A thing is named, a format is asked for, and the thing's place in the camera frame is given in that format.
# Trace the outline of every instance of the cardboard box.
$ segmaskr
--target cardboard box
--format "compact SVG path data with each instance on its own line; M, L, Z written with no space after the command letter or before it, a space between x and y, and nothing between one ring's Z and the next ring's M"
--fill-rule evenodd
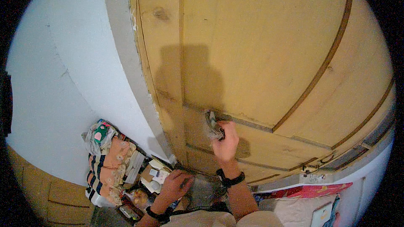
M147 182L150 182L153 180L154 176L150 174L150 170L154 169L150 164L146 167L146 169L144 169L144 171L142 172L142 174L140 175L141 177L143 177Z

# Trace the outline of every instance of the striped fabric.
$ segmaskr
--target striped fabric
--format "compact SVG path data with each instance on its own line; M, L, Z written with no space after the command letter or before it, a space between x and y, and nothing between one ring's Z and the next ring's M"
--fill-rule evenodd
M134 144L114 137L111 148L102 151L102 153L107 152L108 154L89 154L88 185L111 203L120 205L119 193L122 189L122 179L129 159L135 150Z

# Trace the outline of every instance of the yellow painted door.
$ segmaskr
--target yellow painted door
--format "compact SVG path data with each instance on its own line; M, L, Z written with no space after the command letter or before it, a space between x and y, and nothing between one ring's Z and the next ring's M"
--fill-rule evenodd
M217 168L203 132L206 109L237 123L236 158L255 185L337 158L393 103L388 51L365 0L130 0L130 7L149 91L189 168Z

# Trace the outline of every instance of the black bracelet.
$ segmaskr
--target black bracelet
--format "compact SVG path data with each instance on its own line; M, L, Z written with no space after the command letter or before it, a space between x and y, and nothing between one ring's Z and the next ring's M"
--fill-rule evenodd
M234 179L226 178L225 173L223 172L223 169L218 169L216 171L216 174L219 176L220 181L222 182L223 186L226 188L239 184L246 178L244 172L241 172L241 174Z
M154 219L160 222L163 222L167 219L165 212L163 214L156 214L150 209L150 206L146 208L146 212L149 214L149 216L153 217Z

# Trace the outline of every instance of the person's hand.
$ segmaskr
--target person's hand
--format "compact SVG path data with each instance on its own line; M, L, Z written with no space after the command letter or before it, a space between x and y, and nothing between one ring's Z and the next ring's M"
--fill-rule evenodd
M217 123L225 130L225 139L212 140L213 152L219 163L227 163L234 160L239 138L233 121L218 121Z
M174 170L164 180L160 195L157 198L171 204L184 196L193 182L194 176L192 174L188 174L183 170Z

